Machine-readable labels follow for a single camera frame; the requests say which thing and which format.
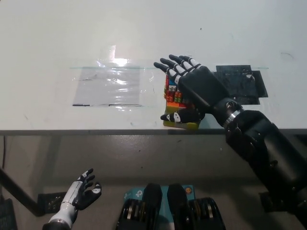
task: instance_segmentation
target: robotic arm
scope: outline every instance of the robotic arm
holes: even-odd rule
[[[93,171],[93,169],[87,170],[72,183],[59,212],[51,217],[49,223],[43,226],[43,230],[71,230],[77,219],[78,211],[86,209],[100,197],[101,185],[99,183],[95,184],[93,190],[86,190],[93,185],[91,181],[95,176],[90,175]]]
[[[226,142],[267,187],[272,202],[282,204],[307,229],[307,162],[279,129],[259,111],[244,110],[205,66],[187,56],[170,55],[154,66],[173,80],[195,109],[161,116],[190,122],[212,114],[226,131]]]

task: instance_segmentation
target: table surface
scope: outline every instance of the table surface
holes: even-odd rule
[[[83,66],[97,59],[152,63],[168,54],[260,70],[262,111],[280,129],[304,133],[307,27],[304,0],[2,0],[0,133],[157,134],[164,127],[165,76],[154,76],[150,106],[73,107]],[[207,116],[199,132],[220,130]]]

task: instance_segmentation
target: clear plastic sheet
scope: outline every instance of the clear plastic sheet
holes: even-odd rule
[[[80,67],[74,106],[153,106],[157,84],[152,62],[124,58],[97,60],[96,66]]]

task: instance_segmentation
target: colorful block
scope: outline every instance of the colorful block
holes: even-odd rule
[[[180,109],[187,107],[194,107],[186,98],[183,97],[182,92],[177,90],[176,84],[169,80],[168,76],[165,79],[164,98],[166,99],[165,114],[177,112]],[[163,125],[167,127],[176,127],[184,129],[198,129],[200,122],[193,123],[175,123],[171,121],[164,121]]]

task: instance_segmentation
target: gray floor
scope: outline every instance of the gray floor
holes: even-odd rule
[[[148,182],[193,184],[196,197],[215,199],[228,230],[303,229],[287,213],[263,212],[258,193],[265,188],[223,136],[8,138],[5,171],[35,199],[39,193],[66,191],[91,167],[103,194],[79,212],[74,230],[115,229],[124,193]],[[11,197],[6,191],[4,196]],[[48,222],[50,215],[36,218],[14,198],[13,202],[19,230],[39,230]]]

